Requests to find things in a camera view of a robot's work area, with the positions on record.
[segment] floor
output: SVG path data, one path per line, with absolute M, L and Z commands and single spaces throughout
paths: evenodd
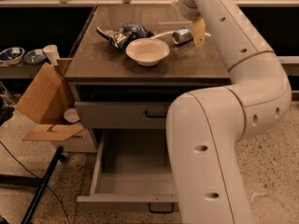
M 36 124 L 18 111 L 0 128 L 0 141 L 23 164 L 42 176 L 55 152 L 49 142 L 22 141 Z M 257 224 L 299 223 L 299 102 L 292 102 L 289 113 L 267 133 L 235 145 L 252 213 Z M 76 204 L 88 193 L 95 154 L 65 153 L 58 162 L 49 187 L 37 207 L 32 222 L 46 223 L 180 223 L 179 213 L 90 212 Z M 29 175 L 0 146 L 0 174 Z M 11 224 L 21 223 L 35 189 L 0 186 L 0 215 Z

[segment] cardboard box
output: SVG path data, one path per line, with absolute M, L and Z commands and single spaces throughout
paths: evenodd
M 23 141 L 50 141 L 55 148 L 63 147 L 64 152 L 95 153 L 96 146 L 80 123 L 72 125 L 39 124 L 29 132 Z
M 16 109 L 36 123 L 57 124 L 64 120 L 66 109 L 74 107 L 74 97 L 64 77 L 48 63 L 16 105 Z

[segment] drawer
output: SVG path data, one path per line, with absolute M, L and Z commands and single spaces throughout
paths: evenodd
M 105 131 L 90 195 L 77 202 L 93 211 L 178 211 L 164 131 Z
M 101 129 L 164 129 L 169 103 L 76 102 L 84 127 Z

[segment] white robotic arm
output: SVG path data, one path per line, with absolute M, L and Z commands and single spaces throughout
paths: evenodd
M 275 126 L 292 99 L 279 60 L 233 0 L 179 0 L 205 20 L 231 86 L 185 93 L 171 104 L 166 137 L 183 223 L 253 224 L 235 143 Z

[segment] drawer handle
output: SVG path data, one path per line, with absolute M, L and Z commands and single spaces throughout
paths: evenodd
M 149 212 L 152 214 L 172 214 L 175 210 L 175 205 L 173 203 L 171 203 L 171 209 L 168 211 L 153 211 L 151 210 L 151 205 L 149 203 Z
M 148 110 L 144 111 L 144 115 L 146 116 L 146 118 L 162 118 L 165 119 L 166 118 L 166 114 L 151 114 Z

